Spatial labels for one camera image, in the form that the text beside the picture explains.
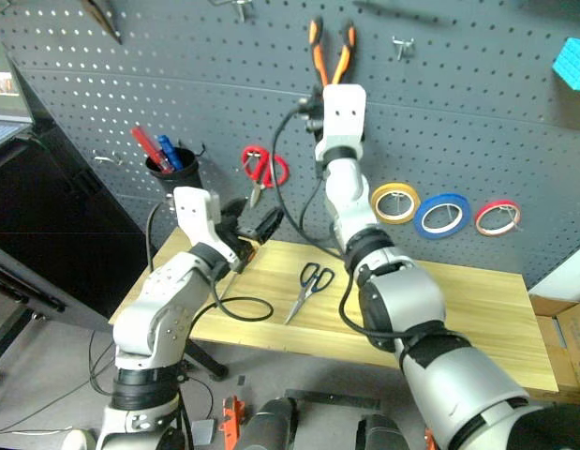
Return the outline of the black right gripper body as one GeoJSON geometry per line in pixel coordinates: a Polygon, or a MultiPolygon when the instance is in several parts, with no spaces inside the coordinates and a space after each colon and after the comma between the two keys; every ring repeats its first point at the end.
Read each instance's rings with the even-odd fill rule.
{"type": "Polygon", "coordinates": [[[323,135],[324,104],[322,92],[314,90],[304,104],[305,130],[315,139],[323,135]]]}

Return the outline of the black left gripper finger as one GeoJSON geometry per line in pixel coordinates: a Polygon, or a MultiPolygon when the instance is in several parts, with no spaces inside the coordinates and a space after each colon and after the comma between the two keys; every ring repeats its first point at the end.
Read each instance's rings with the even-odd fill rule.
{"type": "Polygon", "coordinates": [[[239,217],[243,214],[247,198],[234,198],[227,202],[221,209],[221,226],[224,230],[235,231],[238,227],[239,217]]]}
{"type": "Polygon", "coordinates": [[[261,245],[265,244],[279,228],[284,216],[284,211],[280,206],[269,210],[256,227],[256,241],[261,245]]]}

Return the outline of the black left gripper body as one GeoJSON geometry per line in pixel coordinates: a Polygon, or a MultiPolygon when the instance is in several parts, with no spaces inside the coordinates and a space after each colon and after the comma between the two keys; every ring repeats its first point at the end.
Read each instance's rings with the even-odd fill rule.
{"type": "Polygon", "coordinates": [[[231,262],[231,270],[242,273],[252,262],[258,251],[258,244],[249,239],[249,229],[242,227],[238,222],[235,231],[224,230],[221,222],[215,226],[217,236],[226,244],[236,256],[237,262],[231,262]]]}

